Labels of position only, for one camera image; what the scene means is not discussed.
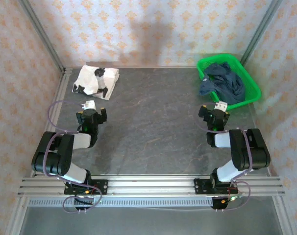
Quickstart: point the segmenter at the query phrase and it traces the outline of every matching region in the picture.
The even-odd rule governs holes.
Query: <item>blue cloth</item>
[[[246,88],[241,78],[231,71],[227,62],[221,65],[213,63],[205,69],[204,73],[199,89],[200,95],[216,92],[219,99],[227,104],[236,104],[245,100]]]

